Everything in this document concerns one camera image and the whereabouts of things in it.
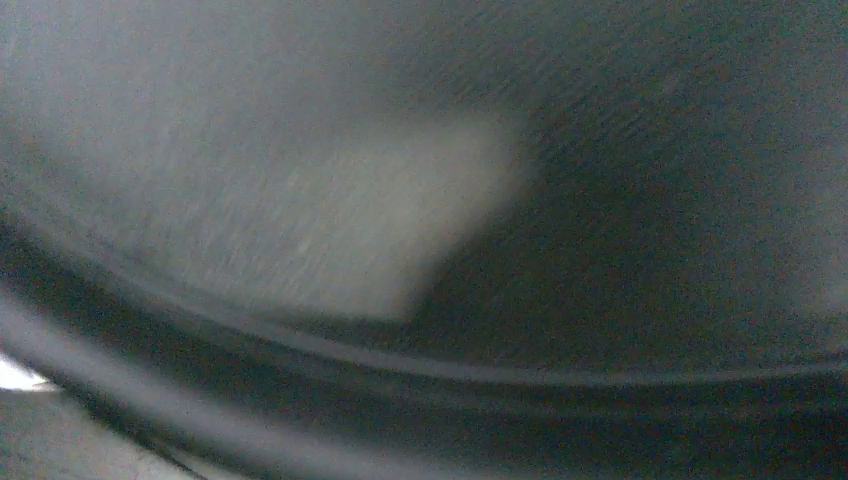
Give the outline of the dark blue large bin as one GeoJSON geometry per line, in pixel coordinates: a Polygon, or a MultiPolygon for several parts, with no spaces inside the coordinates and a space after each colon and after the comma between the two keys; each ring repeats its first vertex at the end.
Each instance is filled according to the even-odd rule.
{"type": "Polygon", "coordinates": [[[843,1],[5,1],[1,338],[251,479],[843,479],[843,1]]]}

